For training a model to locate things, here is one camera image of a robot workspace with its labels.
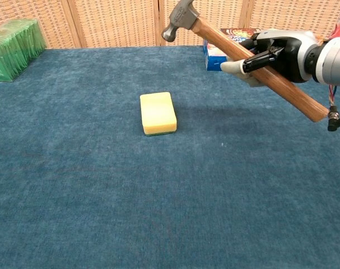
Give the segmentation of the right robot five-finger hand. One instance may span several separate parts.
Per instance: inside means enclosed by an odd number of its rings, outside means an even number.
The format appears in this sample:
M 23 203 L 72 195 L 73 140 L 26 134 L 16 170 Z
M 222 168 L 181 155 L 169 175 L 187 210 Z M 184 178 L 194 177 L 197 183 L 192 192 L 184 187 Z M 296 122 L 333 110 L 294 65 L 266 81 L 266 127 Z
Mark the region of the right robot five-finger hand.
M 318 39 L 311 31 L 268 29 L 242 41 L 240 45 L 255 56 L 235 61 L 229 56 L 220 64 L 221 71 L 234 75 L 251 87 L 264 84 L 253 76 L 256 68 L 270 66 L 291 82 L 310 80 L 305 71 L 305 58 L 318 46 Z

